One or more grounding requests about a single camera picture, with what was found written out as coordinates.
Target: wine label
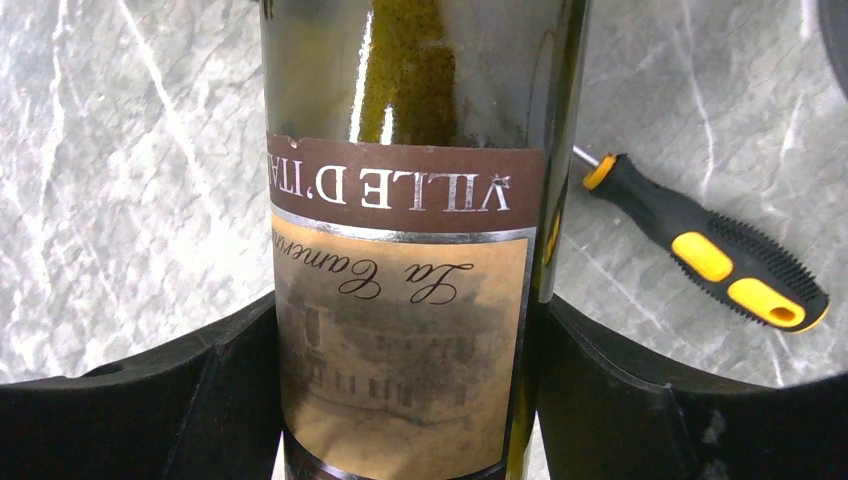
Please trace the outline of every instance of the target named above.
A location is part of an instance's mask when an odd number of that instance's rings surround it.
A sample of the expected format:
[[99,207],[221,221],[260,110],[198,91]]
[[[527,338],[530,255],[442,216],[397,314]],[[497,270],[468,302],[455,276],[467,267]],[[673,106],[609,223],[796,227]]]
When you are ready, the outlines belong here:
[[502,477],[544,154],[269,133],[267,161],[287,476]]

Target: brown label band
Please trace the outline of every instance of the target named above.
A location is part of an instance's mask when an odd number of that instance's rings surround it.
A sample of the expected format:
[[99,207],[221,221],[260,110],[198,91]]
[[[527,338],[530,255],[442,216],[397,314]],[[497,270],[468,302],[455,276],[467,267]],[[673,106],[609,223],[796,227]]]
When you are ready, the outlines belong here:
[[271,202],[313,220],[423,233],[538,225],[541,150],[294,140],[268,133]]

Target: green glass bottle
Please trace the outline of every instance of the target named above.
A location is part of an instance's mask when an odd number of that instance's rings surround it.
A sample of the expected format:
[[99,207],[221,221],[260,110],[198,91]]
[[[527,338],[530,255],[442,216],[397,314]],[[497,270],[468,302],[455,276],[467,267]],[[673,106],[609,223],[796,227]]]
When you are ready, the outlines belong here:
[[261,1],[287,478],[523,478],[588,10]]

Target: marble surface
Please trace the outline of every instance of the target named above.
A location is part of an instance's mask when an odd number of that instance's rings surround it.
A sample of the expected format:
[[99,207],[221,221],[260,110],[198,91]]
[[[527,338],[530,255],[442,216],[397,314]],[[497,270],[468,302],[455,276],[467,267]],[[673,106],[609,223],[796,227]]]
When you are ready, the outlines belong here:
[[[0,45],[0,382],[82,374],[272,288],[255,4],[0,0]],[[557,292],[728,377],[846,370],[848,102],[814,2],[595,0],[588,48],[578,144],[779,238],[833,307],[803,335],[730,313],[576,178]]]

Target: screwdriver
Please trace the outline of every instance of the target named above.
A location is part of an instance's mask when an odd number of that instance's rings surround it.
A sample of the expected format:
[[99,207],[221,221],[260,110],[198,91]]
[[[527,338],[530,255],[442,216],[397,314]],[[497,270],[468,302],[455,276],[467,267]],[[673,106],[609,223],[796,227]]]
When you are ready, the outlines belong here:
[[809,270],[763,233],[657,185],[627,154],[573,153],[591,169],[589,193],[623,210],[713,298],[785,332],[808,331],[827,314],[828,296]]

